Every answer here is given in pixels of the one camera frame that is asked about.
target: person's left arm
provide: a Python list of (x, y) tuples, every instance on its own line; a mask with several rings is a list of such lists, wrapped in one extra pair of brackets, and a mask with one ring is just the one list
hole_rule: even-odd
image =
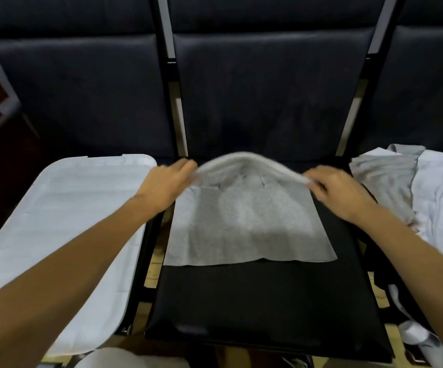
[(197, 165), (153, 168), (117, 211), (0, 289), (0, 367), (36, 367), (131, 236), (171, 205)]

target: white plastic board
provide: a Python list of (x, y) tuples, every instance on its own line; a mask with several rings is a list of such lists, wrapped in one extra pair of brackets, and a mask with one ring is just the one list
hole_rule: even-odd
[[(71, 157), (48, 166), (0, 230), (0, 288), (113, 213), (156, 165), (151, 156), (130, 154)], [(89, 352), (119, 327), (144, 231), (143, 225), (126, 243), (48, 355)]]

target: black leather backrest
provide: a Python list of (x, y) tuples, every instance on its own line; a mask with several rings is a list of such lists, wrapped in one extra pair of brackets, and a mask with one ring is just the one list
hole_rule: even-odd
[(443, 152), (443, 0), (405, 1), (376, 88), (363, 100), (347, 154), (390, 143)]
[(149, 0), (0, 0), (0, 63), (58, 155), (175, 158)]
[(169, 0), (190, 157), (335, 154), (384, 0)]

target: person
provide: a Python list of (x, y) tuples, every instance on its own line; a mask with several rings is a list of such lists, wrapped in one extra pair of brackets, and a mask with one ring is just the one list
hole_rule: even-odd
[[(0, 289), (0, 367), (38, 365), (122, 246), (175, 201), (193, 181), (196, 168), (186, 159), (153, 168), (117, 211)], [(319, 201), (364, 230), (384, 251), (443, 342), (443, 255), (376, 204), (344, 171), (319, 166), (304, 175), (314, 181), (308, 188)], [(67, 271), (61, 271), (63, 263)]]

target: black chair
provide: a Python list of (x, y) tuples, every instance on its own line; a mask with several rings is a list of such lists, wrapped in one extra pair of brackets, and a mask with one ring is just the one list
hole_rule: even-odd
[[(169, 0), (189, 156), (339, 163), (383, 2)], [(338, 260), (163, 266), (145, 335), (390, 361), (351, 228), (315, 204)]]
[[(370, 80), (345, 155), (358, 156), (391, 143), (443, 152), (443, 0), (401, 0), (383, 67)], [(403, 306), (429, 326), (385, 254), (370, 238), (366, 266), (375, 284), (396, 284)], [(401, 312), (389, 313), (403, 317)]]
[[(0, 63), (56, 157), (178, 157), (156, 3), (0, 0)], [(146, 225), (118, 333), (128, 334), (138, 302), (153, 298), (143, 284), (161, 221)]]

